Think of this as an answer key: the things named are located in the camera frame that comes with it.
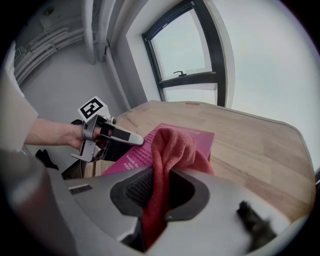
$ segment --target window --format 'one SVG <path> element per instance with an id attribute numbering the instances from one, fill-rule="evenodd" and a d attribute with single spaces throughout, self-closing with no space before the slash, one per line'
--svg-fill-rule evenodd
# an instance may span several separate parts
<path id="1" fill-rule="evenodd" d="M 225 106 L 222 46 L 203 0 L 182 1 L 142 37 L 162 101 L 183 94 L 185 100 Z"/>

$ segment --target window frame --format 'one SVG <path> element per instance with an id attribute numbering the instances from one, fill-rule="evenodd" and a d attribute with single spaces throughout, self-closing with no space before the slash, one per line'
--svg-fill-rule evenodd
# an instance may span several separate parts
<path id="1" fill-rule="evenodd" d="M 213 71 L 195 73 L 162 81 L 160 68 L 157 62 L 156 54 L 152 46 L 151 40 L 168 24 L 170 24 L 176 18 L 192 9 L 194 9 L 203 29 L 203 33 L 209 50 L 211 67 Z M 203 0 L 183 0 L 182 2 L 178 3 L 168 12 L 166 12 L 161 18 L 159 18 L 148 29 L 146 33 L 142 34 L 142 38 L 162 101 L 166 100 L 164 88 L 190 84 L 217 83 L 217 105 L 225 107 L 226 69 L 224 54 L 215 23 Z"/>

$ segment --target white wall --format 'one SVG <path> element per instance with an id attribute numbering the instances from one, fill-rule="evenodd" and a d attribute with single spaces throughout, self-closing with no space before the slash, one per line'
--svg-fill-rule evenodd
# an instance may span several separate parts
<path id="1" fill-rule="evenodd" d="M 97 62 L 91 65 L 84 42 L 72 44 L 54 54 L 49 66 L 33 78 L 32 74 L 22 86 L 26 99 L 39 113 L 39 118 L 71 123 L 81 119 L 77 109 L 94 96 L 98 96 L 114 117 L 126 111 L 124 102 L 111 78 L 108 65 Z M 64 171 L 76 161 L 67 146 L 46 148 L 51 160 Z M 28 146 L 35 154 L 37 146 Z"/>
<path id="2" fill-rule="evenodd" d="M 286 122 L 302 133 L 320 167 L 319 55 L 277 0 L 211 0 L 234 54 L 232 109 Z"/>

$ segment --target wooden table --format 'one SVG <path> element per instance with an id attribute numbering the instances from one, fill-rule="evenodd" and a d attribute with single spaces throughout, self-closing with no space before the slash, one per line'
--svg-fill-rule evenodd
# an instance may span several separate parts
<path id="1" fill-rule="evenodd" d="M 160 123 L 214 133 L 210 163 L 216 176 L 244 186 L 291 221 L 315 200 L 315 174 L 301 133 L 289 124 L 197 102 L 149 101 L 117 118 L 117 125 L 146 136 Z M 103 173 L 112 163 L 86 167 Z"/>

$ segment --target red towel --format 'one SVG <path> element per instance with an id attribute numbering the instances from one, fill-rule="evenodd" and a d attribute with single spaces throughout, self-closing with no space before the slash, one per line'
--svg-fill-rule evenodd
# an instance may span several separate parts
<path id="1" fill-rule="evenodd" d="M 151 145 L 153 194 L 143 210 L 143 233 L 150 247 L 165 229 L 169 207 L 169 172 L 172 167 L 190 168 L 207 174 L 214 171 L 206 157 L 196 149 L 196 139 L 172 128 L 160 128 Z"/>

